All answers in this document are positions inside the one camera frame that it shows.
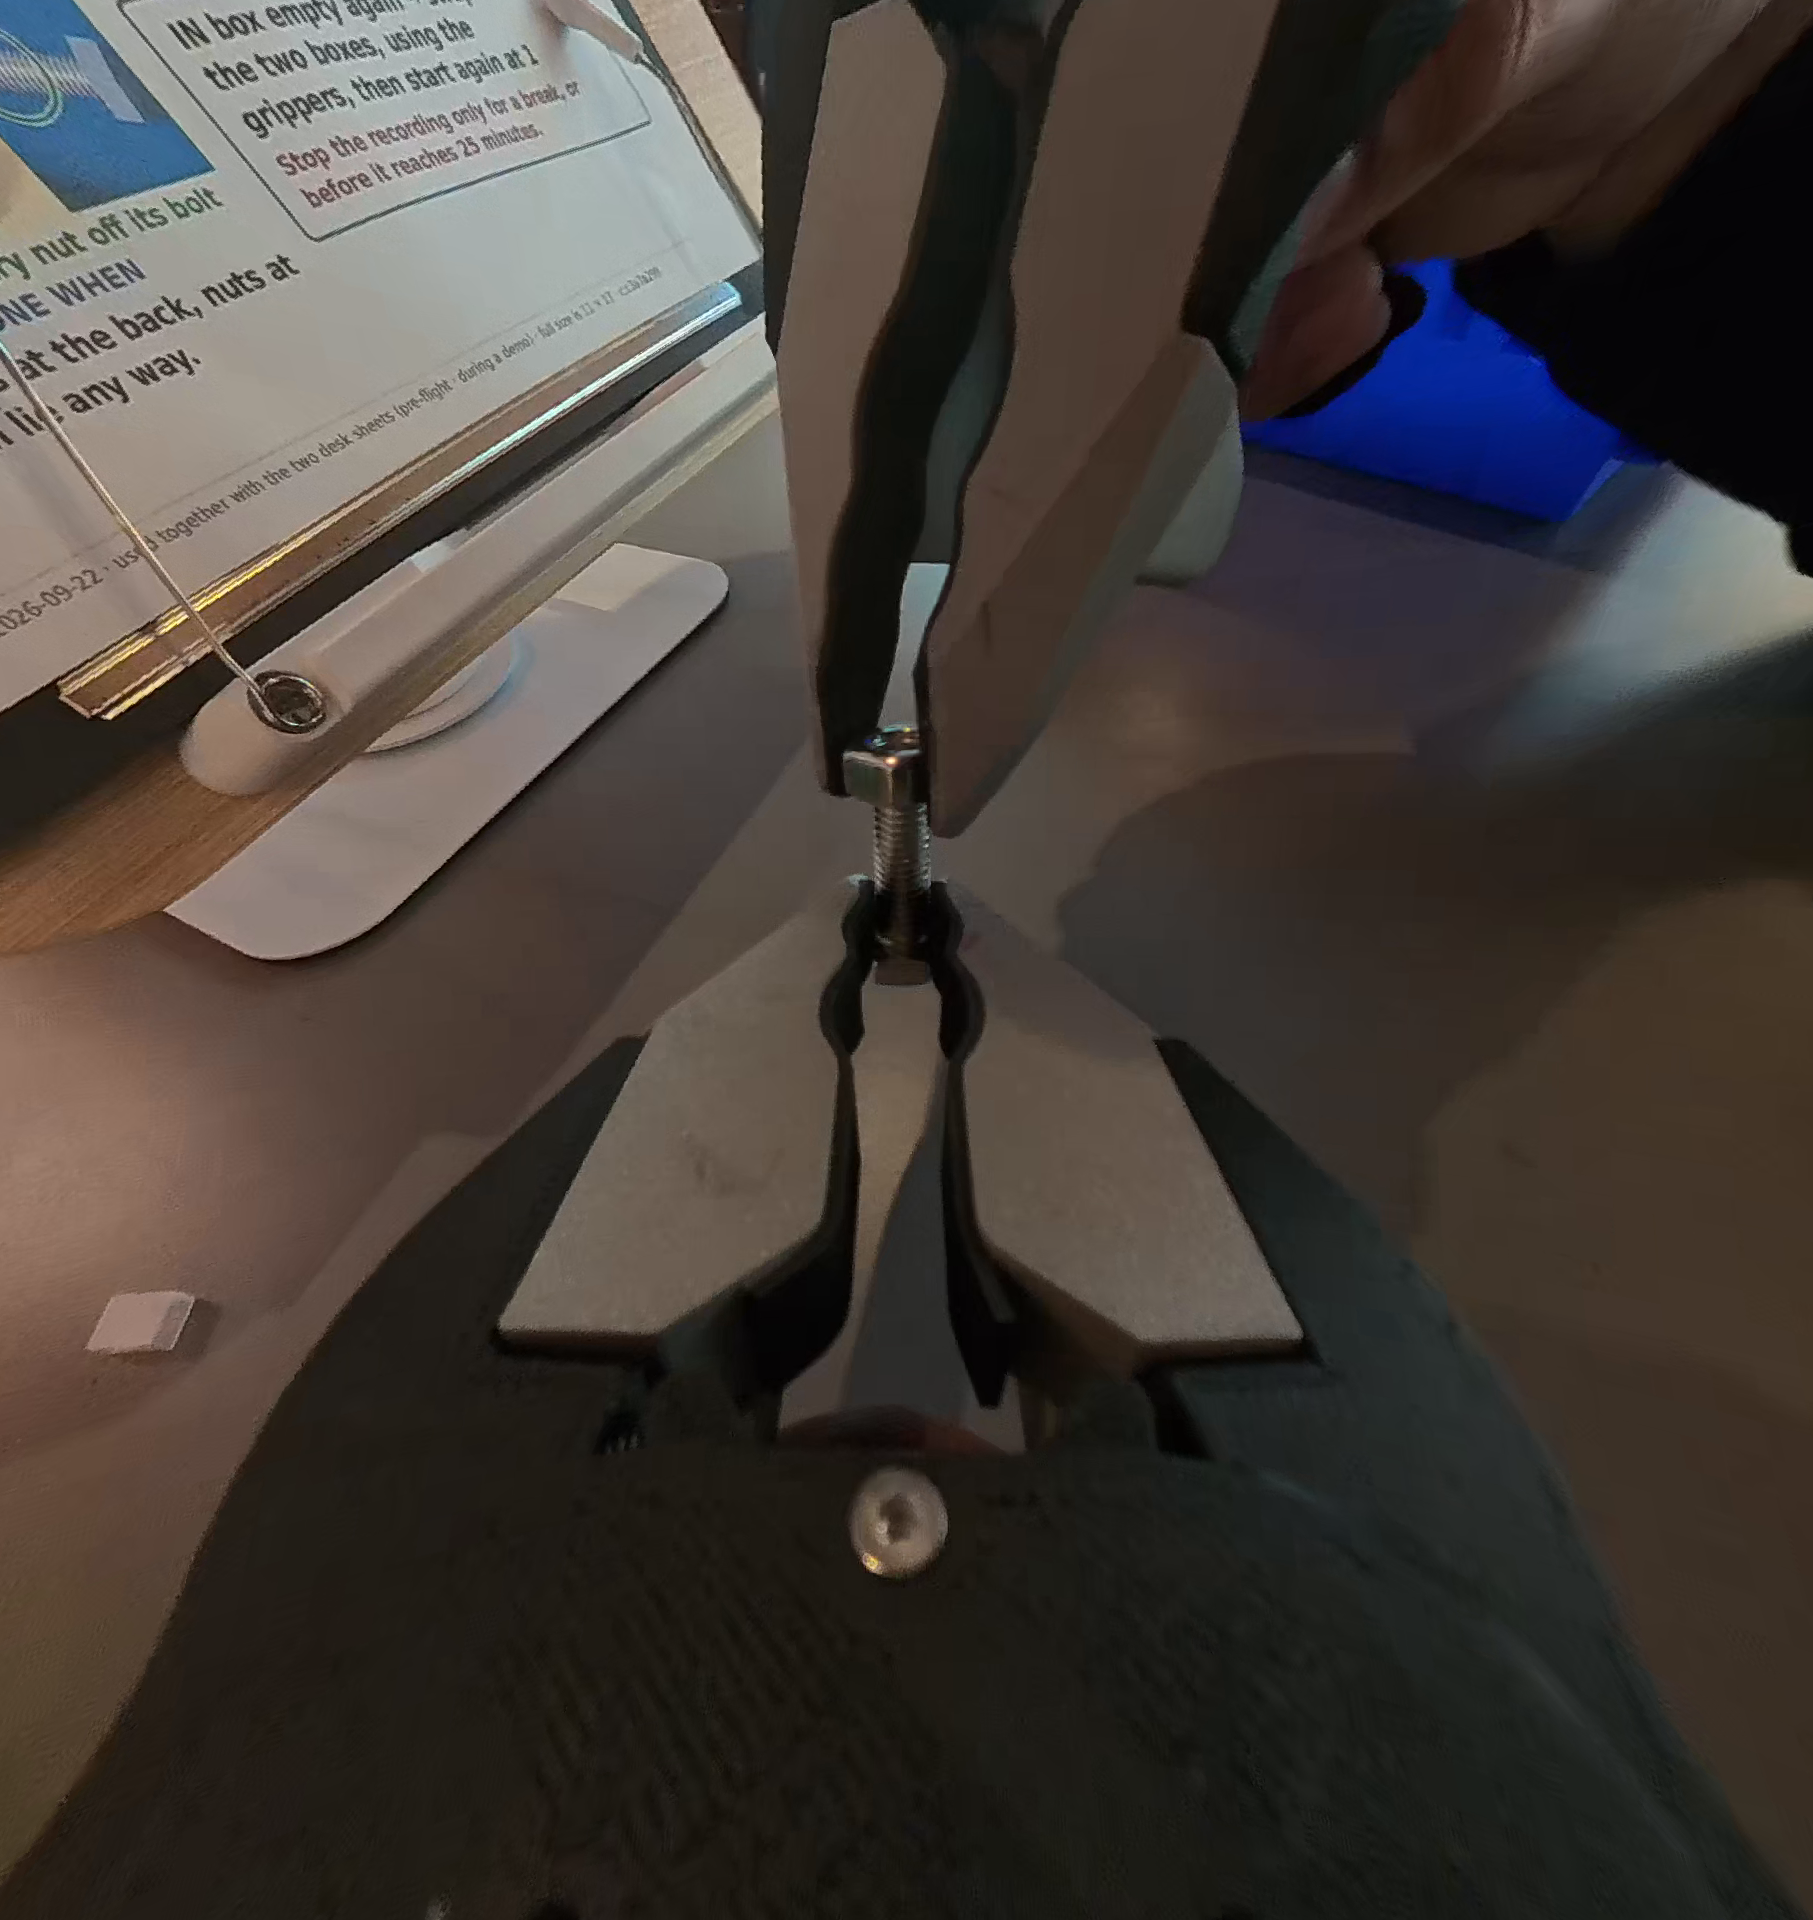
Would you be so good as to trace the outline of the blue plastic bin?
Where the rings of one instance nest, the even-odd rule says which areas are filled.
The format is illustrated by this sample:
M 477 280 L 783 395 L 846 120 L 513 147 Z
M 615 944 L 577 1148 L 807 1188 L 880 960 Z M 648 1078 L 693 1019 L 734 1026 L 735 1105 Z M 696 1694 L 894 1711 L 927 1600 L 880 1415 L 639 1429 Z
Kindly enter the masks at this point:
M 1316 414 L 1249 427 L 1245 440 L 1538 523 L 1575 516 L 1621 470 L 1655 468 L 1474 310 L 1448 261 L 1415 268 L 1415 281 L 1421 321 L 1371 374 Z

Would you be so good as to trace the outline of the person's right hand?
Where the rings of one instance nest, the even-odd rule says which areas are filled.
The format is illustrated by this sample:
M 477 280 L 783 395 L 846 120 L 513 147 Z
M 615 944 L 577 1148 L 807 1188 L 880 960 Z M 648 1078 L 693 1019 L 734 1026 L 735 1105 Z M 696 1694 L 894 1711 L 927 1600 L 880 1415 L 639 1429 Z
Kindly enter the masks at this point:
M 1306 209 L 1240 388 L 1274 420 L 1385 340 L 1385 274 L 1543 236 L 1595 259 L 1811 31 L 1813 2 L 1470 2 Z

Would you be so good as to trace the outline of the printed instruction sheet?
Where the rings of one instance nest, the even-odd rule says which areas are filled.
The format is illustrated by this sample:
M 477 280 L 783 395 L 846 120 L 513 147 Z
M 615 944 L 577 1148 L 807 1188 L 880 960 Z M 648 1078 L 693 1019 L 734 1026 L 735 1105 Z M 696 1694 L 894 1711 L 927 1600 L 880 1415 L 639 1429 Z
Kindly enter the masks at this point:
M 199 605 L 757 262 L 524 2 L 0 2 L 0 340 Z M 175 615 L 0 369 L 0 717 Z

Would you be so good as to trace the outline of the steel hex nut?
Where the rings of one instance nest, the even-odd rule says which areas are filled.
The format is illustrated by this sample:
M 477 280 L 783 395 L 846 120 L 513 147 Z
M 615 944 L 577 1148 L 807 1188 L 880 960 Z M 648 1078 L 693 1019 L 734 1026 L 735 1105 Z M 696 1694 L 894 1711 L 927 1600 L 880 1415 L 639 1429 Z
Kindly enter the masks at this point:
M 876 812 L 927 804 L 924 743 L 913 728 L 876 729 L 844 752 L 844 795 Z

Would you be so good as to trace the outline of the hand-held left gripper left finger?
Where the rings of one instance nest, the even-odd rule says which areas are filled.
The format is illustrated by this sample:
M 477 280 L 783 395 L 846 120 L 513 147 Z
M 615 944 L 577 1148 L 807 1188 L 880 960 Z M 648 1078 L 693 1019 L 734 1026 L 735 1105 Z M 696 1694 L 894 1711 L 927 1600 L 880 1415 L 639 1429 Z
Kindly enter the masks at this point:
M 507 1347 L 714 1369 L 771 1401 L 851 1306 L 869 882 L 834 883 L 639 1045 L 499 1321 Z

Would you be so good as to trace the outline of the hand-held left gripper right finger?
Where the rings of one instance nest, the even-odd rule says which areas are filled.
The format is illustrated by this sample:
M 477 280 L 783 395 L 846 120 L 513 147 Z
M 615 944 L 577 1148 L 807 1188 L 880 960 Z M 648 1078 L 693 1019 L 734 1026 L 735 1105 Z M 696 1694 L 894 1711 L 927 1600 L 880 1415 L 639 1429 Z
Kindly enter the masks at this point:
M 1157 1035 L 934 889 L 946 1302 L 973 1398 L 1306 1351 Z

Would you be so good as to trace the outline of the person's right forearm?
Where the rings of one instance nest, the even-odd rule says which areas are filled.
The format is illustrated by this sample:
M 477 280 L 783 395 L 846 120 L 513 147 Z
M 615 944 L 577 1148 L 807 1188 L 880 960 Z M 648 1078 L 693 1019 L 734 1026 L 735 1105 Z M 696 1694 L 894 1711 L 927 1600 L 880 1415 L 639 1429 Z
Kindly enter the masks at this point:
M 1529 236 L 1453 281 L 1571 403 L 1773 517 L 1813 579 L 1813 28 L 1609 253 Z

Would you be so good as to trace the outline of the wooden document stand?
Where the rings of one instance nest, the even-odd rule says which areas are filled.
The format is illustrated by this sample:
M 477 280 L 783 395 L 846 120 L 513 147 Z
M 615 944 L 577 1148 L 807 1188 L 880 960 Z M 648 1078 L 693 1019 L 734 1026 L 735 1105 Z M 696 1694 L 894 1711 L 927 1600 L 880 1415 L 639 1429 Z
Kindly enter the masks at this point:
M 146 914 L 248 959 L 387 923 L 726 605 L 638 524 L 775 414 L 764 253 L 205 612 L 333 721 L 277 735 L 168 615 L 0 717 L 0 955 Z

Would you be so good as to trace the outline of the small clear plastic piece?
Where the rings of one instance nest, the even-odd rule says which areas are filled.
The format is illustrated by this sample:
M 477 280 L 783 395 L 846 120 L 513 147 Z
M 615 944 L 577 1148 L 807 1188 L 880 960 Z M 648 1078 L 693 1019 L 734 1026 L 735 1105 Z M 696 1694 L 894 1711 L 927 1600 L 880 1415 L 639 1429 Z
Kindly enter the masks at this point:
M 95 1357 L 165 1357 L 186 1335 L 197 1298 L 182 1291 L 123 1292 L 105 1302 L 84 1351 Z

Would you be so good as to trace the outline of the steel bolt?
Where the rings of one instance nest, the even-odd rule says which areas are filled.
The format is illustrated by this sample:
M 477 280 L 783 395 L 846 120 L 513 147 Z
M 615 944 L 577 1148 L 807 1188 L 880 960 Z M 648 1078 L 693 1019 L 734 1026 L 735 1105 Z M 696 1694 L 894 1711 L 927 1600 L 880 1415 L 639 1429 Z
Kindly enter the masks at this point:
M 929 804 L 887 804 L 874 812 L 871 838 L 871 977 L 878 986 L 929 985 L 943 932 L 934 878 Z

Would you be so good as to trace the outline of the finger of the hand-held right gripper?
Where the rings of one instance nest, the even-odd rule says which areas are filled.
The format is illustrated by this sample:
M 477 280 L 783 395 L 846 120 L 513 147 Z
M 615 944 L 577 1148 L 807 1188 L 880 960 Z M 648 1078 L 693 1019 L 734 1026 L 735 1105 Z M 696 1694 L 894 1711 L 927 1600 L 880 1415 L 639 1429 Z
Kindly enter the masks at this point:
M 823 789 L 880 724 L 908 565 L 948 558 L 955 403 L 1014 186 L 1031 28 L 761 6 L 767 333 Z
M 1231 378 L 1184 303 L 1274 14 L 1067 6 L 1046 37 L 1006 385 L 918 660 L 940 838 L 1006 784 L 1231 425 Z

